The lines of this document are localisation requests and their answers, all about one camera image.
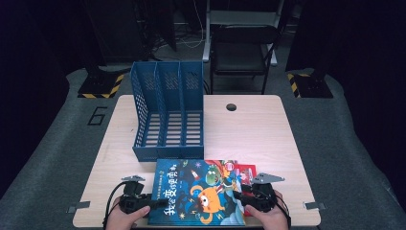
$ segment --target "hazard stripe tape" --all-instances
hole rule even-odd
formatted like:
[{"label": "hazard stripe tape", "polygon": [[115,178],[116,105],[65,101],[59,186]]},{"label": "hazard stripe tape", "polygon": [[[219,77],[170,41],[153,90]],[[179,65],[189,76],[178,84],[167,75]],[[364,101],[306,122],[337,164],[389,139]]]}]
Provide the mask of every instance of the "hazard stripe tape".
[{"label": "hazard stripe tape", "polygon": [[120,84],[122,83],[124,75],[117,77],[116,82],[114,83],[113,88],[109,94],[78,94],[78,98],[87,98],[87,99],[97,99],[97,98],[113,98],[117,91],[119,91]]},{"label": "hazard stripe tape", "polygon": [[[298,76],[310,77],[308,74],[299,74]],[[289,79],[290,86],[292,87],[292,91],[293,91],[293,94],[295,95],[295,98],[301,98],[301,92],[299,92],[298,85],[296,85],[296,82],[295,82],[295,75],[288,74],[287,78]]]}]

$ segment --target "dark background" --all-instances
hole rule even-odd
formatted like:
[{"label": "dark background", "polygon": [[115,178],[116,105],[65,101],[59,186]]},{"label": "dark background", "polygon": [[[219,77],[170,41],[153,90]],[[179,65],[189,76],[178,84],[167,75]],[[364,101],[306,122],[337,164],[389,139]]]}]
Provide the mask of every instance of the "dark background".
[{"label": "dark background", "polygon": [[[340,15],[349,2],[307,1],[286,70],[320,67],[331,36],[343,26]],[[327,72],[342,84],[355,131],[404,208],[406,9],[401,1],[357,3],[361,7],[346,23],[348,36],[335,43],[339,49],[329,55]],[[69,90],[66,75],[86,61],[105,65],[106,58],[79,0],[7,0],[0,6],[0,70],[6,90],[1,112],[2,195],[63,105]],[[80,23],[72,27],[72,21]]]}]

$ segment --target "metal chair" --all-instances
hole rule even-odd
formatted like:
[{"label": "metal chair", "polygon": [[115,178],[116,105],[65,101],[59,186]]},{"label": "metal chair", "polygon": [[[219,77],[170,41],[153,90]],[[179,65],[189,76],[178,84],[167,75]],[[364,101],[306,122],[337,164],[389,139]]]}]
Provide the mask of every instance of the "metal chair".
[{"label": "metal chair", "polygon": [[247,91],[265,93],[273,51],[281,37],[290,11],[284,1],[277,27],[271,25],[221,26],[212,35],[210,55],[210,89],[214,93],[214,81],[219,78],[251,78],[263,76],[261,89],[251,87]]}]

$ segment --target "hand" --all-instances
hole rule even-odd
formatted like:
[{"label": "hand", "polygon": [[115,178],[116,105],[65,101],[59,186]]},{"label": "hand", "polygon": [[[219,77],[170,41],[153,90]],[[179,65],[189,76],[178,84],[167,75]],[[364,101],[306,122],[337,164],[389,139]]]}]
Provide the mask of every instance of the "hand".
[{"label": "hand", "polygon": [[114,200],[114,208],[108,216],[106,230],[129,230],[136,220],[149,213],[150,207],[146,206],[134,213],[126,214],[120,209],[119,201],[119,197]]},{"label": "hand", "polygon": [[[278,204],[284,208],[284,204],[282,202],[282,194],[275,190],[275,194],[280,197],[278,198]],[[282,210],[275,205],[274,209],[267,213],[263,213],[253,206],[247,204],[245,206],[245,210],[247,210],[253,217],[259,219],[262,223],[264,230],[287,230],[287,219],[286,216],[283,214]]]}]

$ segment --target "children's book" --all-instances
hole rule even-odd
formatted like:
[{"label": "children's book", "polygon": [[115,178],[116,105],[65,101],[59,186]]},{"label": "children's book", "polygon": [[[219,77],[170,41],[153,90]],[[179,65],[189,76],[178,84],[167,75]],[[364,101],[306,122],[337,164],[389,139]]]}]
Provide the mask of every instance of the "children's book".
[{"label": "children's book", "polygon": [[167,198],[169,206],[151,210],[148,224],[245,225],[244,208],[233,191],[241,193],[252,168],[234,160],[158,159],[152,199]]},{"label": "children's book", "polygon": [[[257,168],[255,165],[236,164],[236,175],[241,184],[252,186],[252,181],[254,177],[257,176]],[[242,193],[246,196],[253,196],[253,194],[249,192],[242,191]],[[244,216],[251,217],[251,214],[244,211]]]}]

